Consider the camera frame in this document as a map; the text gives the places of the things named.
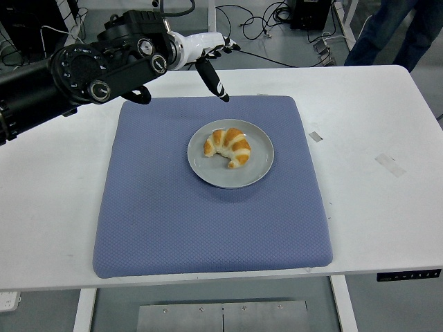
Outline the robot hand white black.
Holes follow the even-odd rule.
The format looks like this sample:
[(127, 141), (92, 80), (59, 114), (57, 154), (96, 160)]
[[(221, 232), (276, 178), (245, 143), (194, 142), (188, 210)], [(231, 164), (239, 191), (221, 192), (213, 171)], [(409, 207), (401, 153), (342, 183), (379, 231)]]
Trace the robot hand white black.
[(240, 50), (239, 45), (218, 32), (185, 37), (171, 31), (168, 35), (172, 48), (168, 69), (177, 71), (186, 64), (194, 64), (208, 90), (222, 101), (228, 102), (229, 95), (209, 59), (220, 57), (220, 51), (231, 53), (233, 50)]

